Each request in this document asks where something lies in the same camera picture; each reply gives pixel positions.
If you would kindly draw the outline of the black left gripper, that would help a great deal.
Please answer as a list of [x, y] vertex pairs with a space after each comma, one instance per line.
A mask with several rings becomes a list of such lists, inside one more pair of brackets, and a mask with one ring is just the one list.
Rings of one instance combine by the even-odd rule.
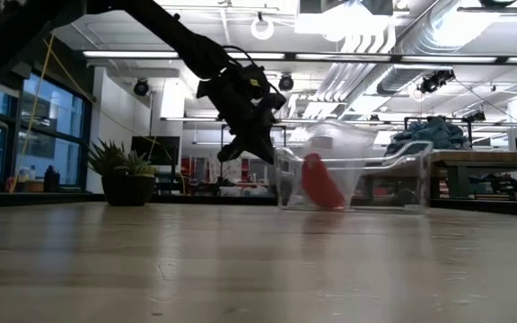
[[208, 98], [236, 137], [217, 154], [220, 162], [241, 156], [244, 148], [267, 164], [274, 164], [275, 149], [270, 130], [274, 113], [286, 104], [264, 74], [202, 74], [197, 98]]

